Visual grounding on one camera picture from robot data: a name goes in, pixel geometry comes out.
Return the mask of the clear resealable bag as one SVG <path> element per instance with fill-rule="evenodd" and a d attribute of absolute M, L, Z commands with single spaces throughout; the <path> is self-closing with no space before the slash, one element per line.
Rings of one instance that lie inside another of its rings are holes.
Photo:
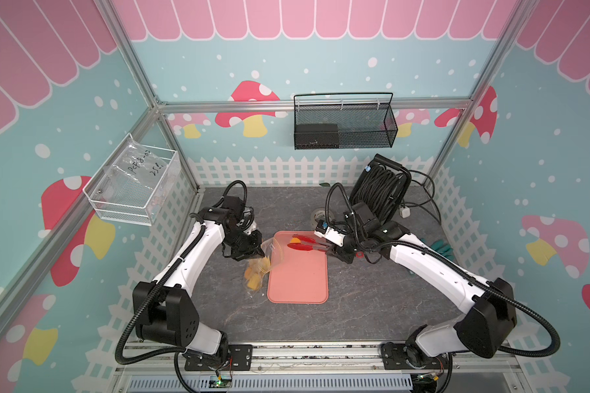
<path fill-rule="evenodd" d="M 244 286 L 250 296 L 262 289 L 265 278 L 284 258 L 283 247 L 275 237 L 262 242 L 261 250 L 264 252 L 264 256 L 257 256 L 249 260 L 244 272 Z"/>

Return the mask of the red kitchen tongs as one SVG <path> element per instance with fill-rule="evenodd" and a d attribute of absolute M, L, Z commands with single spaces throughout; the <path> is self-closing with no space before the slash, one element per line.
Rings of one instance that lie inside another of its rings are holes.
<path fill-rule="evenodd" d="M 330 245 L 324 242 L 318 242 L 312 237 L 308 237 L 301 234 L 294 234 L 288 243 L 288 248 L 304 252 L 327 252 L 330 249 Z"/>

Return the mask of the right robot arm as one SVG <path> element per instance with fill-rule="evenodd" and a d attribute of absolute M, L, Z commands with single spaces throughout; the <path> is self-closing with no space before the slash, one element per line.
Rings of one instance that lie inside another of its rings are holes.
<path fill-rule="evenodd" d="M 497 352 L 528 358 L 554 355 L 561 347 L 557 330 L 539 313 L 514 298 L 507 281 L 490 281 L 460 267 L 436 252 L 396 221 L 380 223 L 367 205 L 349 209 L 343 222 L 316 221 L 315 234 L 328 241 L 331 250 L 346 262 L 357 252 L 375 253 L 401 265 L 439 290 L 460 311 L 460 315 L 438 325 L 418 327 L 406 339 L 402 357 L 412 368 L 424 368 L 443 354 L 470 352 L 484 359 Z M 523 313 L 540 324 L 550 342 L 538 350 L 505 346 Z"/>

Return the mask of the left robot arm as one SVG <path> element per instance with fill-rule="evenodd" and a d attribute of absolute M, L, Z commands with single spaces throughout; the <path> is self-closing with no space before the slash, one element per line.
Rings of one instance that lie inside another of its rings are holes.
<path fill-rule="evenodd" d="M 119 365 L 132 365 L 165 354 L 196 356 L 218 368 L 229 360 L 224 332 L 200 320 L 192 295 L 215 250 L 228 259 L 251 260 L 265 255 L 262 234 L 254 226 L 247 199 L 223 196 L 193 217 L 196 222 L 184 245 L 154 279 L 132 292 L 134 315 L 116 345 Z"/>

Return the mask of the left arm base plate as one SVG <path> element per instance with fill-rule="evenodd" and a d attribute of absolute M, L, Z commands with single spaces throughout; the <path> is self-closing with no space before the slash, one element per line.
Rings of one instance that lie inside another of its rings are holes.
<path fill-rule="evenodd" d="M 215 355 L 188 355 L 185 357 L 185 371 L 249 371 L 252 352 L 252 345 L 227 345 Z"/>

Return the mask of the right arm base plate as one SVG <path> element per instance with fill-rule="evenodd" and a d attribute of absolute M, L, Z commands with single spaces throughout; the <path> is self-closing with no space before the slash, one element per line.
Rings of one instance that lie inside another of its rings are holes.
<path fill-rule="evenodd" d="M 446 355 L 428 357 L 417 347 L 405 343 L 386 342 L 380 347 L 380 357 L 385 370 L 435 370 L 441 372 L 448 367 Z"/>

